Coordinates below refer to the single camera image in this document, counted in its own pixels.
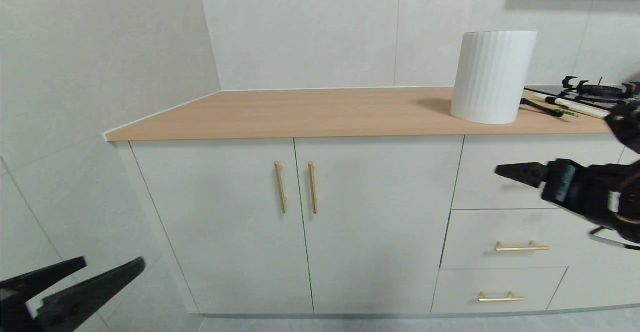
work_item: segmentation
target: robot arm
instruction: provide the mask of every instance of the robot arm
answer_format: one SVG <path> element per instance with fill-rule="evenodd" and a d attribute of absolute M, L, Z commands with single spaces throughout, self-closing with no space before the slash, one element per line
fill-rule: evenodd
<path fill-rule="evenodd" d="M 640 154 L 640 102 L 615 107 L 605 121 L 618 141 Z M 599 225 L 590 232 L 591 238 L 640 251 L 640 245 L 596 236 L 604 229 L 615 230 L 625 240 L 640 244 L 640 161 L 585 167 L 571 159 L 556 159 L 547 165 L 499 165 L 495 173 L 534 188 L 544 182 L 542 200 Z"/>

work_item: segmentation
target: cabinet door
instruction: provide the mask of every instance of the cabinet door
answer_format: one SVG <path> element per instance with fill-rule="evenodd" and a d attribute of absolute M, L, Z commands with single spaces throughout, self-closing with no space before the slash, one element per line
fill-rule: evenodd
<path fill-rule="evenodd" d="M 292 139 L 131 145 L 201 313 L 313 313 Z"/>
<path fill-rule="evenodd" d="M 454 210 L 549 209 L 530 186 L 496 175 L 501 164 L 571 159 L 583 166 L 617 163 L 623 146 L 612 134 L 466 136 Z"/>
<path fill-rule="evenodd" d="M 462 140 L 295 139 L 315 313 L 430 312 Z"/>
<path fill-rule="evenodd" d="M 549 310 L 592 309 L 640 303 L 640 258 L 627 250 L 624 259 L 601 260 L 590 266 L 570 266 Z"/>

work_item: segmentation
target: drawer handle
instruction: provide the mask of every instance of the drawer handle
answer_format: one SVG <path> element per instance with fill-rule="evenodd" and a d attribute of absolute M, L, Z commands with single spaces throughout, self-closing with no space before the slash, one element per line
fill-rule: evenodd
<path fill-rule="evenodd" d="M 485 291 L 480 291 L 480 295 L 478 296 L 478 302 L 514 302 L 514 301 L 524 301 L 524 297 L 516 295 L 513 291 L 509 291 L 507 293 L 507 297 L 499 297 L 499 298 L 487 298 L 487 294 Z"/>
<path fill-rule="evenodd" d="M 548 245 L 539 245 L 537 241 L 532 240 L 526 247 L 505 247 L 503 241 L 498 241 L 495 244 L 496 252 L 510 252 L 510 251 L 546 251 L 551 250 Z"/>
<path fill-rule="evenodd" d="M 316 175 L 314 174 L 313 162 L 309 162 L 309 184 L 311 184 L 311 203 L 313 203 L 313 214 L 318 214 L 318 198 L 316 197 Z"/>
<path fill-rule="evenodd" d="M 287 213 L 287 198 L 284 195 L 284 187 L 282 186 L 282 165 L 279 162 L 274 163 L 276 167 L 276 177 L 278 177 L 278 189 L 280 192 L 280 207 L 282 208 L 282 214 Z"/>

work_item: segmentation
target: kitchen counter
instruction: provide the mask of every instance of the kitchen counter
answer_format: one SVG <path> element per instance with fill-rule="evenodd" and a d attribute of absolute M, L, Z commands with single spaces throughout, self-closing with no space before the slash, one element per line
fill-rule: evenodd
<path fill-rule="evenodd" d="M 524 97 L 531 97 L 524 91 Z M 511 124 L 450 116 L 452 87 L 220 92 L 105 133 L 107 141 L 353 136 L 608 134 L 580 115 L 554 118 L 521 106 Z"/>

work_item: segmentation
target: floor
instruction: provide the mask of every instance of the floor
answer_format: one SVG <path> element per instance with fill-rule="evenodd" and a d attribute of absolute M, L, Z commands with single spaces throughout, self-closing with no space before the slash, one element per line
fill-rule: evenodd
<path fill-rule="evenodd" d="M 482 318 L 226 319 L 206 318 L 199 332 L 631 332 L 640 307 L 579 313 Z"/>

